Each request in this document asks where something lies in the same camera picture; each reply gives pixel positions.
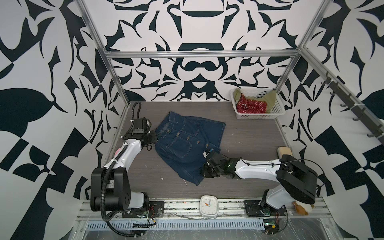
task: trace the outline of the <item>metal rail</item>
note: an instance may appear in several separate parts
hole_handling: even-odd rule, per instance
[[[308,26],[307,31],[305,32],[303,38],[301,39],[299,45],[297,46],[296,50],[299,50],[301,47],[306,46],[308,42],[311,40],[314,32],[319,27],[321,21],[324,18],[324,15],[328,9],[328,7],[333,3],[333,0],[323,0],[320,4],[319,9],[317,10],[316,14],[314,15],[311,24]],[[291,61],[288,63],[287,67],[285,68],[283,75],[280,77],[278,83],[276,84],[276,92],[279,93],[281,89],[283,88],[285,82],[288,79],[289,74],[293,71],[295,68],[297,62],[300,59],[300,55],[296,55],[295,57],[291,58]]]
[[[244,219],[249,218],[245,213],[244,200],[261,200],[261,199],[218,199],[219,212],[217,219]],[[199,202],[200,199],[151,199],[151,201],[164,201],[164,214],[156,219],[200,219]],[[290,218],[296,217],[332,217],[323,198],[316,198],[312,213],[302,216],[296,213],[293,205],[287,205],[287,211]],[[121,213],[117,214],[114,220],[125,220],[121,217]],[[89,200],[83,202],[77,220],[102,220],[100,212],[92,212]]]
[[[107,58],[201,58],[295,56],[296,50],[107,51]]]
[[[92,40],[95,42],[95,45],[97,47],[97,50],[99,51],[101,59],[103,60],[103,63],[105,65],[105,67],[107,68],[108,72],[111,74],[112,81],[115,84],[115,86],[119,92],[119,95],[121,96],[122,100],[124,101],[124,104],[126,106],[128,106],[129,99],[128,99],[127,95],[125,94],[125,91],[121,85],[121,81],[115,72],[115,69],[113,68],[110,60],[105,55],[104,45],[103,45],[103,43],[100,39],[100,36],[96,30],[96,27],[95,27],[95,25],[91,19],[91,15],[88,12],[88,9],[85,5],[84,0],[75,0],[75,2],[77,3],[77,6],[80,10],[83,21],[89,30],[89,33],[92,37]]]

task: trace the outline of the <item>wooden floor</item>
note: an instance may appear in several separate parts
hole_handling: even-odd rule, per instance
[[[277,148],[284,146],[274,120],[237,120],[232,103],[154,103],[142,102],[139,117],[148,118],[153,127],[161,123],[169,111],[183,116],[197,116],[226,122],[221,141],[221,153],[228,157],[267,161],[277,158]],[[123,127],[124,134],[131,124],[131,109]],[[277,183],[261,179],[204,179],[198,186],[185,182],[157,154],[155,148],[145,148],[137,155],[128,171],[131,190],[147,192],[152,199],[186,199],[214,195],[218,198],[261,197],[267,188]]]

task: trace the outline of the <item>white alarm clock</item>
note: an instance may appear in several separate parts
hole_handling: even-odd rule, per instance
[[[218,214],[218,200],[214,196],[204,195],[200,198],[200,213],[203,217],[216,218]]]

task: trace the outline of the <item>ventilation grate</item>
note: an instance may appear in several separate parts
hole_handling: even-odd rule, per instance
[[[114,228],[119,230],[137,230],[132,228],[133,223],[145,224],[142,220],[111,221]],[[196,220],[158,220],[151,230],[222,230],[222,229],[254,229],[265,230],[262,219],[196,219]],[[89,221],[87,230],[109,230],[103,221]]]

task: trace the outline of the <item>plastic basket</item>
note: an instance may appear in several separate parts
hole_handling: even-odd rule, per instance
[[[236,113],[237,119],[275,119],[276,117],[285,114],[285,108],[280,97],[276,96],[275,105],[270,113],[239,113],[236,109],[235,100],[233,99],[233,92],[236,88],[230,91],[233,109]],[[245,97],[261,98],[268,92],[272,91],[271,88],[255,88],[255,87],[242,87],[240,91]]]

